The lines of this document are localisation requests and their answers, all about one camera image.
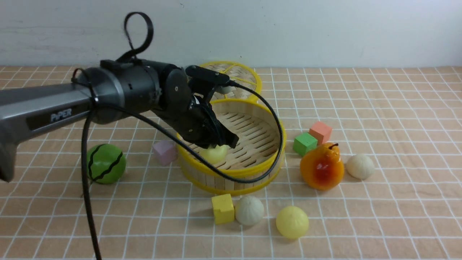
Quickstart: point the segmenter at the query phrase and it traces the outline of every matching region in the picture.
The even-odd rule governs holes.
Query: lavender block
[[[154,144],[152,151],[162,166],[169,165],[177,158],[175,143],[168,140],[162,140]]]

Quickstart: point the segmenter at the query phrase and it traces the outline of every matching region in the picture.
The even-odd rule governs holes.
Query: green cube
[[[309,133],[303,133],[293,141],[293,150],[300,156],[304,156],[309,151],[317,147],[317,139]]]

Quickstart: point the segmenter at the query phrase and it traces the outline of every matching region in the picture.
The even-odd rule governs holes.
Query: yellow bun
[[[306,213],[295,206],[288,206],[279,211],[276,217],[276,227],[289,239],[298,239],[308,230],[309,221]]]
[[[202,149],[199,155],[202,156],[210,164],[219,163],[225,159],[228,153],[228,146],[217,146],[215,148]]]

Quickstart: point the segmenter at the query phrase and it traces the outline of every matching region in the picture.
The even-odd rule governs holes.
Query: orange cube
[[[327,143],[332,134],[332,127],[326,125],[325,123],[318,121],[316,122],[309,131],[310,135],[318,140],[317,145]]]

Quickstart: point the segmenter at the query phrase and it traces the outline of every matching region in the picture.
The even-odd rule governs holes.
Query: pink cube
[[[152,151],[162,166],[169,165],[177,158],[175,143],[169,140],[157,142],[152,146]]]
[[[321,145],[329,141],[332,134],[332,127],[318,121],[310,128],[309,134],[318,140],[317,145]]]

